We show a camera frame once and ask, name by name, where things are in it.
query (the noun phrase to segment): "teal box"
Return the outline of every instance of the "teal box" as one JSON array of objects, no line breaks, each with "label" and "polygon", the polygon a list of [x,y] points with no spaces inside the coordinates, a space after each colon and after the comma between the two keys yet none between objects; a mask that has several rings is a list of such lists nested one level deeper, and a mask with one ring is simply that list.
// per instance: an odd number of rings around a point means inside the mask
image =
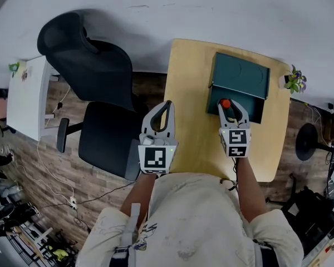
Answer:
[{"label": "teal box", "polygon": [[250,122],[261,123],[270,71],[253,62],[217,52],[209,85],[207,113],[219,115],[219,100],[233,99],[249,113]]}]

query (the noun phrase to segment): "box lid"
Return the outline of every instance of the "box lid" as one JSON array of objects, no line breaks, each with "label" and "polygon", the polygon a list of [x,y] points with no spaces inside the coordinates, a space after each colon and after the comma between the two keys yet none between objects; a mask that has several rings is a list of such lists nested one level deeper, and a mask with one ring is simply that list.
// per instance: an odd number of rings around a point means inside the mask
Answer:
[{"label": "box lid", "polygon": [[215,55],[213,86],[266,100],[269,77],[269,68],[219,52]]}]

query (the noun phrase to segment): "light wood desk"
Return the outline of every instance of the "light wood desk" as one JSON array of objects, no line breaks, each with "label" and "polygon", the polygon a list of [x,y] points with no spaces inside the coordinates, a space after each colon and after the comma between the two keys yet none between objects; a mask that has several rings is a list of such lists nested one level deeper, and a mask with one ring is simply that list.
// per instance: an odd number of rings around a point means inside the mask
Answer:
[{"label": "light wood desk", "polygon": [[286,135],[289,91],[278,88],[289,66],[283,62],[220,44],[175,39],[169,61],[165,100],[175,106],[175,139],[179,146],[172,172],[203,172],[235,179],[233,161],[227,158],[218,135],[219,116],[206,113],[208,84],[216,52],[226,53],[271,69],[262,123],[251,124],[249,160],[256,179],[273,180]]}]

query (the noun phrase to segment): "red cap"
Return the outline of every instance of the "red cap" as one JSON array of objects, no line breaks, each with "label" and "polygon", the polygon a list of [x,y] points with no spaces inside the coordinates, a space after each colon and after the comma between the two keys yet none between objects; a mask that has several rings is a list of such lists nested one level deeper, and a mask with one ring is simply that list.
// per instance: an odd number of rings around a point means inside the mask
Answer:
[{"label": "red cap", "polygon": [[228,109],[228,108],[230,108],[231,107],[231,102],[228,100],[228,99],[222,99],[221,101],[220,101],[220,104],[222,105],[222,107],[224,108],[224,109]]}]

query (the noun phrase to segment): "small plant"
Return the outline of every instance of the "small plant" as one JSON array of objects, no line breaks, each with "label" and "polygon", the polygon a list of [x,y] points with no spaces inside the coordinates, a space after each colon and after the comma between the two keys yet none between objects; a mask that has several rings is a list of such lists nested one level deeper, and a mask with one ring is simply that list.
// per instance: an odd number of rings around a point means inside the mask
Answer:
[{"label": "small plant", "polygon": [[297,93],[303,93],[306,88],[307,78],[302,75],[302,71],[296,70],[295,66],[292,65],[292,72],[288,75],[288,82],[284,85],[285,88],[291,91],[291,94],[296,91]]},{"label": "small plant", "polygon": [[16,62],[16,63],[13,63],[13,64],[9,65],[9,70],[10,70],[10,72],[12,72],[12,76],[11,77],[13,77],[15,75],[15,73],[18,71],[19,67],[20,67],[20,63],[19,62]]}]

